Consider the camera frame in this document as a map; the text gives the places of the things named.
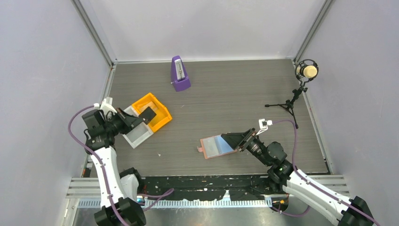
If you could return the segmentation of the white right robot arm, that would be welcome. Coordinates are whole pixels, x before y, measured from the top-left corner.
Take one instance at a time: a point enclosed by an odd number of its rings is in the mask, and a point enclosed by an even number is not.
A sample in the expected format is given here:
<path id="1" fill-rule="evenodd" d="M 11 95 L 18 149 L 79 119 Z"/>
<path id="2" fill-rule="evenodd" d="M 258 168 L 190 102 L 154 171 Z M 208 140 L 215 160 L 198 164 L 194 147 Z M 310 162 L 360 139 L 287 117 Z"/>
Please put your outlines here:
<path id="1" fill-rule="evenodd" d="M 340 195 L 297 169 L 287 160 L 287 154 L 279 142 L 265 145 L 254 129 L 242 133 L 224 133 L 221 138 L 233 150 L 247 150 L 269 168 L 268 185 L 274 193 L 283 191 L 293 195 L 335 226 L 376 226 L 378 224 L 364 199 L 358 196 L 349 198 Z"/>

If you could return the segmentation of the orange leather card holder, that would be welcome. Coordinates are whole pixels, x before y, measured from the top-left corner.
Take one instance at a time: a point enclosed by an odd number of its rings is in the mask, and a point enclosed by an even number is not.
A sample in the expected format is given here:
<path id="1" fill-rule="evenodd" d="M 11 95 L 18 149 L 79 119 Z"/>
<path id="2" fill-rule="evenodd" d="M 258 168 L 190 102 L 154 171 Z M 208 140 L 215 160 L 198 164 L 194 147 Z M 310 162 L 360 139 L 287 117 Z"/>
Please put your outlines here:
<path id="1" fill-rule="evenodd" d="M 205 159 L 215 158 L 237 151 L 233 150 L 221 135 L 201 139 L 200 146 L 197 147 L 197 150 L 204 154 Z"/>

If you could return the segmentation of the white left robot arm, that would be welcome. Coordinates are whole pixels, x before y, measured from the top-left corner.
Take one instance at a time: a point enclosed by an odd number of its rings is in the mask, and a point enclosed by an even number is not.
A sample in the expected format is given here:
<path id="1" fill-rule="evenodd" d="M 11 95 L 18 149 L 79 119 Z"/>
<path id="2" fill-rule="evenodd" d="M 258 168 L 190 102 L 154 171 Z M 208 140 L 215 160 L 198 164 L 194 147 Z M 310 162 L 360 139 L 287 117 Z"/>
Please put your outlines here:
<path id="1" fill-rule="evenodd" d="M 134 131 L 148 117 L 128 114 L 110 104 L 85 108 L 82 119 L 86 125 L 82 144 L 91 156 L 100 186 L 100 210 L 94 214 L 99 226 L 144 226 L 144 210 L 137 195 L 144 190 L 139 172 L 131 167 L 118 171 L 115 137 Z"/>

